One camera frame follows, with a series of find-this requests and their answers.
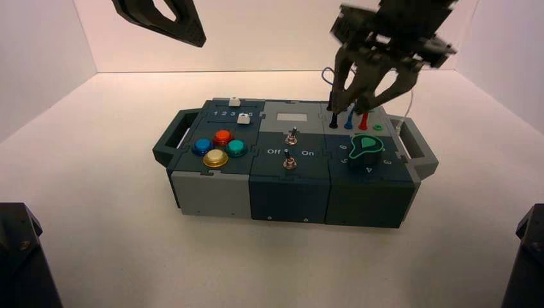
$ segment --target white label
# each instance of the white label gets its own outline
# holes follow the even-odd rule
[[[308,121],[308,115],[307,114],[279,114],[278,113],[278,121],[300,121],[300,122],[307,122]]]

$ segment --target gray panel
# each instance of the gray panel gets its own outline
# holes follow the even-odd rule
[[[389,117],[393,125],[397,125],[401,120],[401,117],[394,115]],[[402,129],[400,130],[400,137],[411,157],[408,165],[416,170],[419,178],[424,180],[433,175],[438,167],[438,159],[423,138],[414,121],[409,117],[404,120]]]
[[[367,130],[360,130],[358,128],[359,123],[361,123],[362,114],[357,115],[355,112],[353,113],[353,117],[352,117],[353,128],[351,130],[347,130],[344,128],[344,124],[346,124],[348,120],[348,116],[350,115],[350,111],[352,111],[351,107],[348,108],[348,111],[344,111],[338,115],[338,128],[332,129],[328,127],[330,123],[330,119],[332,117],[332,112],[327,110],[327,104],[320,104],[320,105],[321,105],[321,119],[323,121],[323,129],[325,130],[325,134],[353,136],[356,133],[367,133],[369,135],[380,137],[380,136],[390,136],[393,133],[393,132],[390,132],[386,127],[386,123],[387,123],[386,112],[381,106],[374,108],[372,112],[368,114],[368,120],[367,120],[368,129]],[[381,131],[375,130],[373,127],[376,124],[381,125],[383,127],[383,130]]]
[[[299,101],[266,101],[260,132],[288,134],[296,126],[301,133],[323,134],[323,125],[319,114],[321,104],[302,103]],[[308,121],[278,121],[279,114],[305,114]]]
[[[174,193],[184,215],[251,218],[249,175],[174,171]]]

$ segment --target cable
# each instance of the cable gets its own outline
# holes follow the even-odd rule
[[[321,71],[321,78],[323,79],[323,81],[326,82],[326,83],[328,83],[329,85],[332,85],[332,82],[328,81],[328,80],[325,78],[325,72],[326,72],[326,71],[331,71],[331,72],[334,74],[334,70],[327,66],[326,68],[324,68],[324,69]]]
[[[327,66],[321,71],[321,78],[323,79],[324,82],[328,83],[329,85],[332,85],[332,82],[330,82],[328,79],[325,78],[325,72],[327,71],[330,71],[332,72],[332,74],[334,74],[334,70],[330,68],[329,66]],[[350,68],[350,71],[355,74],[355,69],[353,69],[353,67]]]
[[[396,125],[396,128],[395,128],[395,131],[396,131],[397,135],[400,135],[400,129],[402,127],[402,124],[404,123],[404,120],[406,120],[406,117],[408,116],[408,113],[410,112],[410,109],[412,108],[412,103],[414,102],[414,89],[413,88],[410,91],[410,93],[412,94],[411,97],[410,97],[410,105],[408,105],[408,109],[406,110],[406,113],[404,114],[402,119],[398,122],[398,124]]]

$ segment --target rotary knob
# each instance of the rotary knob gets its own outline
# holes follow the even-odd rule
[[[375,165],[380,161],[384,143],[381,139],[370,135],[355,135],[352,138],[348,166],[358,168]]]

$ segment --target screw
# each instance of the screw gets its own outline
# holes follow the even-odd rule
[[[23,242],[21,242],[19,250],[24,251],[24,250],[27,250],[29,247],[30,247],[30,242],[29,241],[23,241]]]

